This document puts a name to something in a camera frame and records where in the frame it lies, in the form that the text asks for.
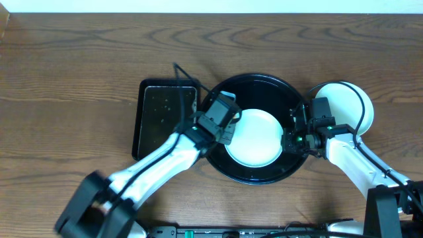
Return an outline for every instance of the black cable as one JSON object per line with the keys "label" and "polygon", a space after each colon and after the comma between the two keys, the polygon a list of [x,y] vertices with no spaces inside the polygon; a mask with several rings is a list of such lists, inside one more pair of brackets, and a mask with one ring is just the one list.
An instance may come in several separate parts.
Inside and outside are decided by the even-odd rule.
{"label": "black cable", "polygon": [[116,195],[115,199],[114,199],[114,203],[112,205],[112,208],[110,210],[113,210],[118,204],[117,202],[119,201],[119,198],[123,195],[123,193],[125,193],[125,191],[135,182],[135,180],[137,180],[137,178],[144,173],[146,170],[148,170],[149,168],[151,168],[153,165],[155,165],[157,162],[159,162],[160,160],[164,159],[166,156],[170,155],[172,153],[172,151],[175,149],[176,145],[179,142],[180,139],[180,135],[183,133],[183,123],[185,120],[185,103],[184,103],[184,96],[182,94],[182,87],[180,86],[180,77],[179,77],[179,73],[178,73],[178,69],[181,70],[181,72],[183,72],[185,75],[187,75],[187,77],[189,77],[189,75],[179,67],[179,65],[177,65],[176,63],[173,63],[173,68],[174,68],[174,73],[176,76],[176,84],[178,86],[178,91],[179,91],[179,100],[180,100],[180,122],[179,122],[179,127],[177,128],[178,131],[178,137],[176,138],[176,140],[174,141],[173,145],[171,148],[169,148],[164,154],[162,154],[160,157],[158,157],[157,159],[155,159],[154,161],[152,161],[150,164],[146,165],[144,168],[142,168],[140,171],[138,171],[136,174],[134,174],[125,184],[125,186],[121,189],[121,191],[119,191],[119,193]]}
{"label": "black cable", "polygon": [[357,235],[357,234],[350,234],[350,233],[343,233],[343,232],[333,232],[333,231],[283,231],[277,232],[273,234],[267,234],[262,236],[261,238],[276,238],[276,237],[283,237],[288,235],[308,235],[308,236],[326,236],[326,237],[341,237],[341,238],[376,238],[371,235]]}
{"label": "black cable", "polygon": [[363,119],[364,119],[364,113],[365,113],[365,106],[364,106],[364,101],[362,96],[359,94],[359,92],[357,92],[357,90],[355,90],[355,88],[351,87],[349,84],[345,83],[345,82],[341,82],[341,81],[335,81],[335,82],[327,82],[327,83],[321,83],[319,85],[314,86],[313,88],[311,88],[307,94],[306,97],[309,97],[309,95],[311,94],[312,91],[314,91],[315,89],[318,89],[319,87],[322,87],[324,85],[328,85],[331,83],[338,83],[344,86],[347,86],[348,88],[350,88],[351,90],[353,90],[353,92],[355,92],[358,96],[358,98],[360,99],[360,102],[362,104],[362,116],[360,117],[360,120],[357,123],[356,129],[354,130],[353,136],[352,136],[352,140],[354,142],[354,146],[358,149],[358,151],[360,151],[364,157],[366,157],[371,163],[373,163],[380,171],[382,171],[382,173],[385,174],[385,176],[389,177],[390,179],[392,179],[394,182],[396,182],[398,184],[398,186],[411,198],[412,202],[414,203],[414,205],[416,205],[416,207],[419,209],[420,213],[423,214],[423,206],[421,205],[421,203],[418,201],[418,199],[412,194],[412,192],[410,192],[407,187],[399,180],[397,179],[395,176],[393,176],[390,171],[386,170],[385,168],[383,168],[379,163],[377,163],[374,159],[372,159],[361,147],[360,144],[357,142],[357,133],[358,133],[358,129],[360,129],[360,126],[362,125]]}
{"label": "black cable", "polygon": [[206,86],[202,85],[198,79],[194,79],[189,74],[187,74],[187,72],[185,72],[185,70],[183,70],[181,67],[179,67],[179,65],[177,63],[173,63],[173,67],[175,68],[175,72],[176,72],[176,69],[179,69],[189,80],[191,80],[191,82],[193,82],[195,85],[201,87],[202,89],[206,90],[207,93],[212,92]]}
{"label": "black cable", "polygon": [[302,224],[301,222],[299,222],[299,221],[291,221],[291,222],[289,222],[289,223],[285,226],[284,231],[288,231],[288,228],[289,228],[292,224],[299,224],[299,225],[303,225],[303,224]]}

